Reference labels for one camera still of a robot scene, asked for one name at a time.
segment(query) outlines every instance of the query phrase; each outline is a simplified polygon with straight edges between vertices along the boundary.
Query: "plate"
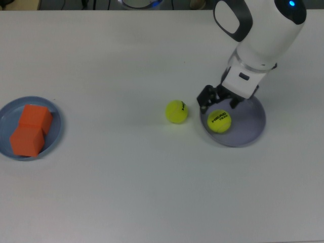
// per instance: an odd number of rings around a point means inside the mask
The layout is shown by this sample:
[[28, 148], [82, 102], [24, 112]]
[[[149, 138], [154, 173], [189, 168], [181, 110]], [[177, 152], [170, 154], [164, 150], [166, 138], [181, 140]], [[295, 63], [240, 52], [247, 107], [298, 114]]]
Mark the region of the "plate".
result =
[[[20, 115], [27, 104], [45, 106], [53, 116], [48, 134], [44, 137], [45, 144], [37, 157], [14, 155], [9, 141], [10, 136], [18, 126]], [[10, 102], [0, 110], [0, 153], [16, 160], [34, 160], [50, 152], [56, 145], [62, 133], [62, 116], [59, 109], [49, 100], [27, 96]]]
[[[253, 97], [240, 102], [235, 109], [230, 107], [230, 99], [214, 104], [205, 114], [200, 113], [200, 121], [208, 134], [218, 143], [229, 147], [243, 147], [253, 143], [263, 132], [266, 115], [261, 102]], [[214, 110], [226, 110], [232, 124], [225, 133], [215, 133], [207, 125], [208, 115]]]

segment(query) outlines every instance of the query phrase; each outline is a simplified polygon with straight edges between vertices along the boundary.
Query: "white table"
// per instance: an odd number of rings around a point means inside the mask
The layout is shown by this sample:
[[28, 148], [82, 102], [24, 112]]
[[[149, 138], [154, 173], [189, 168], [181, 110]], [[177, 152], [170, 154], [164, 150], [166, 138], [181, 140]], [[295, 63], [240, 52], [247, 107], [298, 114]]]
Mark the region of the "white table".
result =
[[323, 13], [262, 82], [267, 126], [246, 148], [199, 122], [237, 45], [211, 11], [1, 13], [0, 107], [45, 97], [65, 131], [42, 159], [0, 156], [0, 242], [323, 240]]

